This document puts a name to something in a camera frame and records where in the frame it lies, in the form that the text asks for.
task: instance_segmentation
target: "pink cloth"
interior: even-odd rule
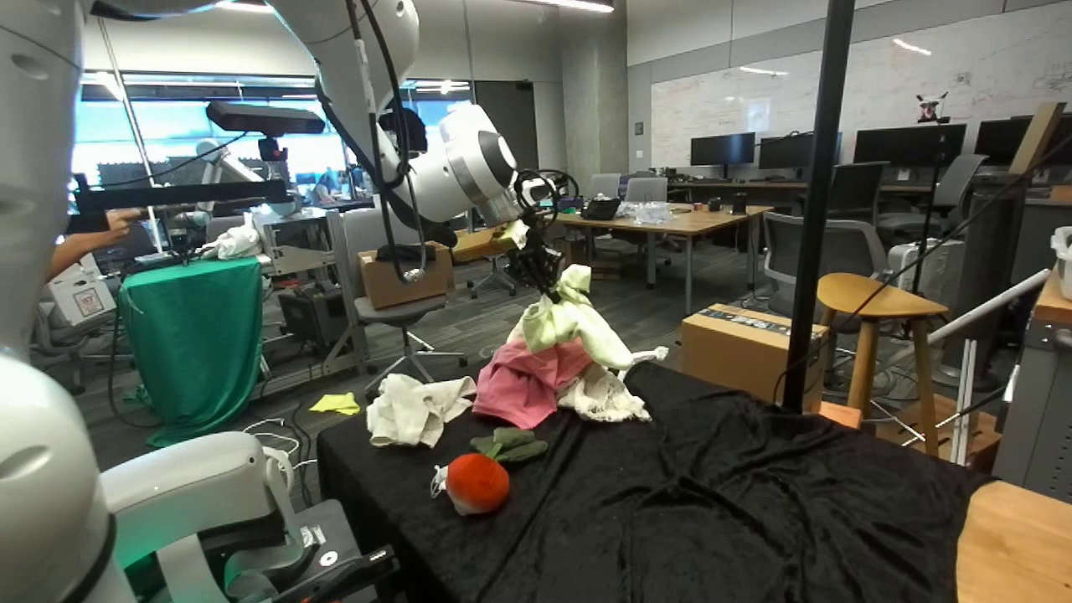
[[[561,410],[561,394],[589,369],[580,341],[543,352],[503,345],[476,383],[476,414],[497,414],[516,428],[535,428]]]

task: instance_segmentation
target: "black cloth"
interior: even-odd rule
[[[325,428],[322,487],[394,546],[408,600],[955,600],[955,546],[986,475],[668,369],[637,369],[631,389],[651,425],[555,411],[535,428],[548,457],[509,470],[497,516],[429,500],[433,467],[493,428],[476,414],[433,452]]]

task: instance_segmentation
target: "laboratory room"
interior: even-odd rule
[[[1070,603],[1070,0],[2,0],[0,600]]]

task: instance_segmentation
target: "ceiling light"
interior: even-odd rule
[[[268,4],[249,4],[249,0],[221,0],[216,10],[227,10],[227,15],[273,15]]]
[[[738,67],[741,74],[767,74],[767,77],[789,77],[789,69],[767,69],[767,67]]]
[[[612,0],[535,0],[564,10],[612,15]]]
[[[902,38],[896,38],[896,43],[899,43],[904,53],[930,56],[930,52],[929,52],[929,48],[916,48],[916,43],[907,43],[907,40],[902,40]]]
[[[113,77],[113,74],[101,74],[101,86],[113,97],[113,101],[126,101],[126,86]]]

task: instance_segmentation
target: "wooden table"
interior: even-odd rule
[[[1013,483],[982,487],[959,543],[959,600],[1072,600],[1070,551],[1072,506]]]
[[[659,219],[612,219],[612,222],[589,222],[580,213],[561,213],[561,226],[566,227],[589,227],[589,232],[645,232],[648,236],[648,285],[656,283],[656,263],[653,249],[659,236],[682,239],[682,312],[695,312],[695,239],[734,227],[734,226],[751,226],[746,227],[746,283],[757,283],[757,254],[761,254],[761,213],[767,213],[767,206],[753,206],[744,213],[734,213],[729,207],[725,212],[695,212],[695,207],[674,207]]]
[[[1035,316],[1047,325],[1072,330],[1072,299],[1061,294],[1061,274],[1060,269],[1050,270],[1050,283],[1035,302]]]

